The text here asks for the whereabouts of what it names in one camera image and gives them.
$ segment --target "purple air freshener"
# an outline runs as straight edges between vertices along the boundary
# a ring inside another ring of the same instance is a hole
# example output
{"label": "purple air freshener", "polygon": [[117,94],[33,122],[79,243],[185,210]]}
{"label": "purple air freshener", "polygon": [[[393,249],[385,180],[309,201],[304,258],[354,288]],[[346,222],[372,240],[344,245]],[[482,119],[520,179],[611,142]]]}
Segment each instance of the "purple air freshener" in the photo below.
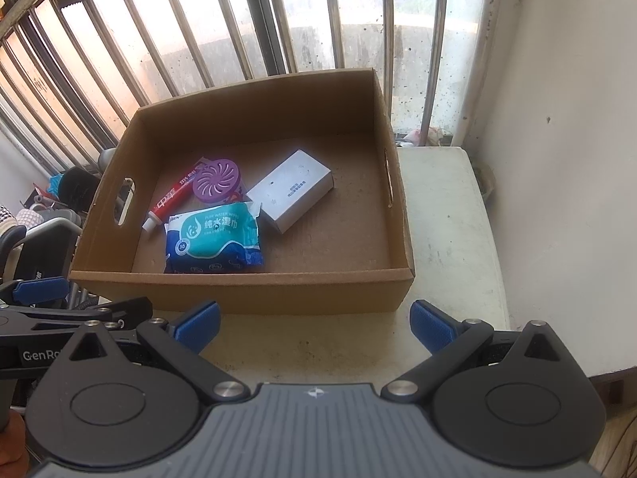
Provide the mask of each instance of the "purple air freshener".
{"label": "purple air freshener", "polygon": [[197,171],[192,191],[204,203],[227,204],[243,201],[239,167],[231,160],[214,160]]}

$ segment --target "box handle hole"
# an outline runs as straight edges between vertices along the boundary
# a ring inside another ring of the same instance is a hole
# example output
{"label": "box handle hole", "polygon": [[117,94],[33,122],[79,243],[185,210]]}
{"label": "box handle hole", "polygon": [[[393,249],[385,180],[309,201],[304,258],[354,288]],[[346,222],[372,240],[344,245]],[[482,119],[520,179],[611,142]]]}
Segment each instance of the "box handle hole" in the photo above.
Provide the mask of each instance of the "box handle hole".
{"label": "box handle hole", "polygon": [[135,182],[130,178],[123,179],[122,186],[115,199],[115,208],[113,210],[113,217],[118,226],[123,225],[123,222],[126,221],[126,214],[131,207],[133,194],[135,194]]}
{"label": "box handle hole", "polygon": [[392,186],[392,176],[389,172],[389,160],[387,159],[387,149],[385,149],[385,173],[387,174],[387,187],[389,188],[389,204],[388,207],[392,207],[394,204],[394,187]]}

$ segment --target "glass window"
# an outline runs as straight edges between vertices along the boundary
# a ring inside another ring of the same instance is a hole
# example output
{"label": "glass window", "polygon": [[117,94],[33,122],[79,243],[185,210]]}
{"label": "glass window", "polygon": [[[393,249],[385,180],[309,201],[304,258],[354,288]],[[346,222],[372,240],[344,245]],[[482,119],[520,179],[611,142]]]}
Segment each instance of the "glass window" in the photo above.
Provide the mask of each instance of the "glass window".
{"label": "glass window", "polygon": [[[109,6],[118,1],[121,2],[121,6],[117,6],[119,10],[110,9]],[[188,94],[203,90],[205,86],[168,0],[134,1],[179,92]],[[154,96],[149,95],[149,97],[152,100],[169,97],[168,89],[141,41],[123,0],[96,0],[96,3],[100,12],[103,13],[104,20],[113,30],[120,47],[125,51],[142,87],[147,92],[149,87],[154,88],[152,92]]]}
{"label": "glass window", "polygon": [[44,130],[37,124],[35,119],[31,116],[29,111],[24,107],[23,103],[21,103],[20,99],[18,99],[17,95],[15,95],[14,91],[9,86],[8,82],[4,79],[2,74],[0,74],[0,85],[2,89],[7,93],[7,97],[11,99],[12,104],[20,111],[22,116],[28,121],[28,125],[31,126],[31,129],[35,130],[37,133],[37,138],[33,136],[29,127],[18,118],[18,116],[14,113],[14,110],[9,106],[9,104],[2,98],[0,95],[0,106],[4,109],[9,119],[20,129],[20,132],[31,141],[31,143],[36,146],[37,150],[41,152],[41,154],[49,160],[53,167],[56,167],[58,170],[63,170],[65,167],[62,167],[59,163],[57,163],[51,155],[46,151],[43,147],[47,145],[54,153],[56,153],[59,158],[65,162],[68,166],[72,166],[72,162],[63,154],[62,151],[53,143],[53,141],[46,135]]}
{"label": "glass window", "polygon": [[299,72],[334,68],[327,0],[283,0]]}
{"label": "glass window", "polygon": [[382,81],[383,0],[338,0],[338,8],[345,66],[375,68]]}
{"label": "glass window", "polygon": [[98,70],[108,89],[115,95],[117,102],[127,116],[133,116],[139,104],[128,86],[123,81],[115,63],[111,59],[104,43],[84,9],[82,4],[74,4],[62,10],[66,21],[77,38],[82,50],[86,53],[93,66]]}
{"label": "glass window", "polygon": [[392,125],[398,135],[420,130],[436,0],[394,0]]}
{"label": "glass window", "polygon": [[[8,58],[4,49],[0,49],[0,63],[6,69],[10,78],[15,82],[16,86],[20,90],[20,93],[24,95],[28,103],[33,107],[34,111],[37,113],[42,121],[49,127],[52,131],[53,135],[60,141],[60,143],[67,148],[67,150],[74,156],[80,163],[85,164],[87,161],[82,157],[79,151],[69,142],[68,138],[60,131],[60,129],[55,125],[53,119],[49,116],[49,114],[44,110],[42,105],[37,101],[36,96],[31,92],[28,86],[25,84],[24,80],[18,73],[18,70],[15,68],[14,64]],[[35,81],[36,87],[39,87],[40,84],[43,84],[40,79]]]}
{"label": "glass window", "polygon": [[257,40],[257,33],[254,30],[254,23],[250,15],[250,9],[248,8],[248,1],[230,0],[230,4],[233,8],[234,18],[237,21],[239,31],[241,32],[241,38],[243,39],[248,59],[250,60],[252,73],[256,78],[266,77],[268,73],[266,72],[266,65],[263,62],[263,55],[261,54],[261,48]]}
{"label": "glass window", "polygon": [[75,81],[78,83],[87,100],[95,107],[104,122],[110,127],[111,131],[117,137],[121,137],[124,131],[124,124],[117,116],[113,108],[110,106],[104,94],[100,91],[93,77],[88,70],[77,51],[74,49],[69,37],[62,28],[53,7],[49,0],[44,0],[36,8],[37,18],[39,19],[45,33],[53,48],[61,57],[62,62],[68,68]]}
{"label": "glass window", "polygon": [[460,117],[482,13],[482,0],[447,0],[445,38],[431,127],[438,137],[453,135]]}
{"label": "glass window", "polygon": [[179,0],[216,86],[243,81],[218,0]]}
{"label": "glass window", "polygon": [[44,80],[38,72],[36,65],[31,61],[31,56],[35,56],[31,47],[29,47],[29,54],[24,49],[18,37],[15,34],[11,34],[7,39],[7,43],[11,50],[15,54],[18,62],[24,68],[25,72],[29,76],[29,79],[33,82],[39,94],[44,98],[47,104],[52,108],[53,112],[59,117],[60,121],[66,126],[71,135],[77,140],[77,143],[81,145],[85,151],[88,152],[94,160],[98,159],[100,153],[95,149],[95,146],[84,135],[80,127],[73,121],[71,116],[66,112],[62,103],[53,95],[53,91],[49,87],[49,84]]}

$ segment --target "metal screw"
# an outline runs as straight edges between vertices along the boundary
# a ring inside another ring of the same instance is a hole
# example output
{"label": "metal screw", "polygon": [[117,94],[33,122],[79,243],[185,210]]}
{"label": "metal screw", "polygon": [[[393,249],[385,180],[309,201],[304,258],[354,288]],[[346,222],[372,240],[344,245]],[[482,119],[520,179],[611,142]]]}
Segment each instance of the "metal screw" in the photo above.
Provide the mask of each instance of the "metal screw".
{"label": "metal screw", "polygon": [[418,385],[407,379],[397,379],[387,385],[387,391],[391,395],[398,397],[406,397],[407,395],[414,395],[418,391]]}
{"label": "metal screw", "polygon": [[244,386],[237,381],[222,381],[217,383],[212,391],[220,397],[237,397],[243,393]]}

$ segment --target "red toothpaste tube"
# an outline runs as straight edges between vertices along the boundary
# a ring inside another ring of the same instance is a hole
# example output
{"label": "red toothpaste tube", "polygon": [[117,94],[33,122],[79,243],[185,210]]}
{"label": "red toothpaste tube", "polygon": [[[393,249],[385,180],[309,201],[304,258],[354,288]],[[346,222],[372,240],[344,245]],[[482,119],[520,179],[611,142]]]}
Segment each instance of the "red toothpaste tube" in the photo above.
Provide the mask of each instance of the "red toothpaste tube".
{"label": "red toothpaste tube", "polygon": [[192,180],[197,171],[209,163],[210,160],[200,158],[194,167],[175,183],[166,195],[149,210],[148,218],[142,226],[145,231],[151,232],[155,226],[160,226],[168,220],[168,217],[174,212],[174,209],[192,194]]}

